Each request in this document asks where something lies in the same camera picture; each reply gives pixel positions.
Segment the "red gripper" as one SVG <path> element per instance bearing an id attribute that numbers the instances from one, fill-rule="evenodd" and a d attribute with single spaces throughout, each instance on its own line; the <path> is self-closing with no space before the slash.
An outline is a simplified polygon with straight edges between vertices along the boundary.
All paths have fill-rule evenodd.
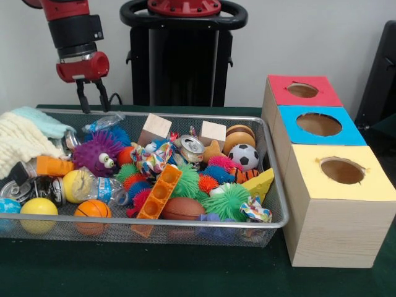
<path id="1" fill-rule="evenodd" d="M 58 76 L 67 83 L 76 82 L 77 96 L 85 114 L 90 113 L 87 97 L 84 93 L 84 81 L 95 80 L 95 86 L 100 93 L 100 103 L 104 112 L 109 112 L 110 103 L 105 86 L 101 80 L 108 75 L 110 62 L 104 52 L 96 51 L 90 54 L 60 59 L 56 64 Z"/>

